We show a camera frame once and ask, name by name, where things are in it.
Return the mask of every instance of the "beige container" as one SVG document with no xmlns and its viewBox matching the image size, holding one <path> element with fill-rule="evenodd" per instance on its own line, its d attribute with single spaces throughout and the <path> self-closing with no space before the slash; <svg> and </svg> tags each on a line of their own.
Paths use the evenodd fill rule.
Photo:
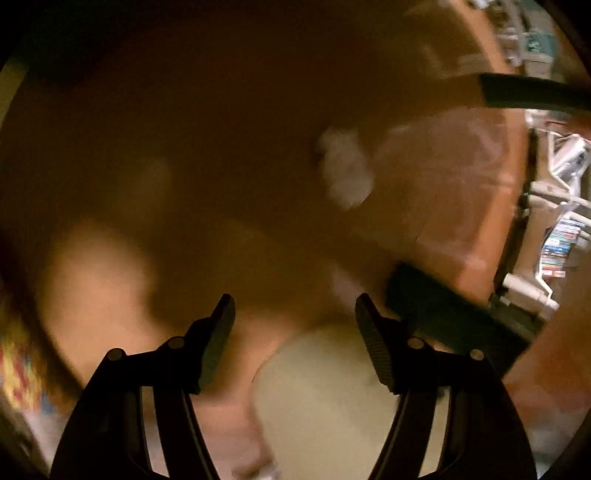
<svg viewBox="0 0 591 480">
<path fill-rule="evenodd" d="M 257 374 L 255 411 L 282 480 L 365 480 L 398 406 L 378 382 L 354 324 L 328 325 L 281 348 Z M 447 419 L 438 403 L 421 474 L 437 466 Z"/>
</svg>

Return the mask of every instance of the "colorful fabric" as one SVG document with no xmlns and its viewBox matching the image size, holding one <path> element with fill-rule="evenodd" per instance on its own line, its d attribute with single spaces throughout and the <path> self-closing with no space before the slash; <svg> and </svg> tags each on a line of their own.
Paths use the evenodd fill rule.
<svg viewBox="0 0 591 480">
<path fill-rule="evenodd" d="M 44 373 L 45 363 L 25 323 L 0 292 L 0 387 L 14 409 L 54 411 Z"/>
</svg>

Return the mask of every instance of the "white object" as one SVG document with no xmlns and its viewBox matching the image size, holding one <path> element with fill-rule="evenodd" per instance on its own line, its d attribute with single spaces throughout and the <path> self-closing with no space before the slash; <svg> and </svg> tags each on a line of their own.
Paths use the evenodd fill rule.
<svg viewBox="0 0 591 480">
<path fill-rule="evenodd" d="M 330 199 L 343 210 L 361 205 L 374 188 L 374 174 L 358 133 L 329 128 L 319 138 L 317 148 Z"/>
</svg>

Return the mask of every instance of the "blurry object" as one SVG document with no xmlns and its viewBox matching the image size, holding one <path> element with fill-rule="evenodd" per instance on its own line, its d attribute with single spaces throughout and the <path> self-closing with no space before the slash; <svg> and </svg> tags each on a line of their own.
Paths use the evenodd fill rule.
<svg viewBox="0 0 591 480">
<path fill-rule="evenodd" d="M 551 77 L 556 56 L 554 24 L 548 13 L 529 0 L 471 0 L 484 9 L 507 62 L 532 77 Z"/>
<path fill-rule="evenodd" d="M 553 80 L 481 73 L 482 96 L 491 108 L 520 108 L 563 113 L 591 111 L 591 95 Z"/>
<path fill-rule="evenodd" d="M 26 475 L 34 480 L 46 475 L 49 470 L 37 441 L 25 418 L 14 410 L 0 391 L 0 472 L 3 478 Z"/>
<path fill-rule="evenodd" d="M 483 351 L 499 375 L 510 369 L 531 341 L 407 264 L 399 265 L 389 279 L 386 305 L 408 319 L 411 332 L 429 335 L 462 355 Z"/>
<path fill-rule="evenodd" d="M 254 476 L 249 476 L 244 480 L 281 480 L 281 472 L 272 463 L 261 468 Z"/>
<path fill-rule="evenodd" d="M 343 210 L 361 205 L 372 191 L 374 174 L 357 132 L 329 128 L 320 136 L 317 149 L 330 199 Z"/>
</svg>

